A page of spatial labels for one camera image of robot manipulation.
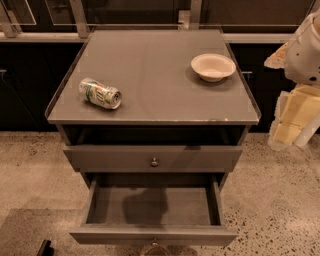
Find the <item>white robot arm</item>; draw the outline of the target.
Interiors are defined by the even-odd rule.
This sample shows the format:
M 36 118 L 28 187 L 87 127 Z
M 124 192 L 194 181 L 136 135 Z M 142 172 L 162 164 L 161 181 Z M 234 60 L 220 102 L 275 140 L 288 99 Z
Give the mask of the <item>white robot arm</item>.
M 296 86 L 277 99 L 269 146 L 276 151 L 305 146 L 319 128 L 320 9 L 309 14 L 290 39 L 264 65 L 283 69 Z

